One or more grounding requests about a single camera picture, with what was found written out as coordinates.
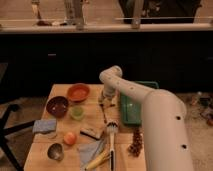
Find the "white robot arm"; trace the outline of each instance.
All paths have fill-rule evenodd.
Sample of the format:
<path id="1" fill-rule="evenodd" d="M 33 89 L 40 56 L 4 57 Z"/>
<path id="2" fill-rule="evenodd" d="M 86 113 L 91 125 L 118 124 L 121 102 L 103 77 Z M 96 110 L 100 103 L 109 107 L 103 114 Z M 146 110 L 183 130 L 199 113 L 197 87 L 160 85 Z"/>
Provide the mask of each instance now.
<path id="1" fill-rule="evenodd" d="M 113 98 L 118 90 L 142 104 L 147 171 L 194 171 L 184 124 L 184 103 L 169 91 L 139 85 L 121 76 L 118 66 L 100 73 L 104 89 L 99 100 Z"/>

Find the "wooden bowl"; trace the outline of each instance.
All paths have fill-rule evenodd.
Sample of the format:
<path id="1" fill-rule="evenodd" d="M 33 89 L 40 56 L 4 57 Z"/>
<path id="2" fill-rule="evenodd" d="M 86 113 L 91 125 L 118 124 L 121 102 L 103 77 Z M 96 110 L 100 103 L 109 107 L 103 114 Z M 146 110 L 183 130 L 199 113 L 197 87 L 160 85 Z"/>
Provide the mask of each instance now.
<path id="1" fill-rule="evenodd" d="M 50 99 L 46 105 L 49 114 L 59 118 L 63 117 L 68 110 L 69 102 L 63 96 L 56 96 Z"/>
<path id="2" fill-rule="evenodd" d="M 73 84 L 67 91 L 67 99 L 71 102 L 81 102 L 86 100 L 90 92 L 87 84 L 76 83 Z"/>

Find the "floor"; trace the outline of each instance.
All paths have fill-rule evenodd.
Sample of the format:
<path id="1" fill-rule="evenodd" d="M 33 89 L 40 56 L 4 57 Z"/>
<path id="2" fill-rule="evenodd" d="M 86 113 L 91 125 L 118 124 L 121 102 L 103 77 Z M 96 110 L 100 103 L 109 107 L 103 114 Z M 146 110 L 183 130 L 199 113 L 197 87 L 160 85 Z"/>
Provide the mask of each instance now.
<path id="1" fill-rule="evenodd" d="M 122 23 L 122 11 L 118 0 L 84 0 L 83 14 L 88 25 Z M 30 0 L 0 0 L 0 23 L 7 27 L 35 26 L 35 18 Z M 213 19 L 213 1 L 202 0 L 197 10 L 195 22 L 210 22 Z M 42 18 L 48 21 L 64 21 L 63 0 L 40 0 Z"/>
<path id="2" fill-rule="evenodd" d="M 195 171 L 212 171 L 213 170 L 213 127 L 206 124 L 206 121 L 200 116 L 204 108 L 197 104 L 190 106 L 189 99 L 194 94 L 177 94 L 187 105 L 187 116 L 185 118 L 186 129 L 188 132 L 189 142 Z M 41 117 L 47 98 L 20 98 L 10 103 L 17 103 L 21 110 L 13 113 L 8 121 L 8 127 L 20 122 L 27 122 Z M 3 113 L 8 104 L 0 105 L 0 114 Z M 27 154 L 32 143 L 32 129 L 27 128 L 8 137 L 9 146 L 14 152 L 19 163 L 24 165 Z M 7 158 L 3 155 L 0 158 L 0 171 L 14 171 Z"/>

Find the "towel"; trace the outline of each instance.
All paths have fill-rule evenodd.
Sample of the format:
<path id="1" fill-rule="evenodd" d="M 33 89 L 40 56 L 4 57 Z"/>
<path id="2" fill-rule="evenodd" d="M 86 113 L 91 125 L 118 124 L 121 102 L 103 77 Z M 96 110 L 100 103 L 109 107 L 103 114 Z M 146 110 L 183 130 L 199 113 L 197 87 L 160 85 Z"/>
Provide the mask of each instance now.
<path id="1" fill-rule="evenodd" d="M 56 130 L 56 119 L 36 120 L 33 126 L 33 133 L 50 133 Z"/>
<path id="2" fill-rule="evenodd" d="M 101 139 L 90 144 L 80 145 L 78 147 L 81 161 L 80 171 L 85 171 L 87 164 L 103 151 L 105 144 L 106 139 Z"/>

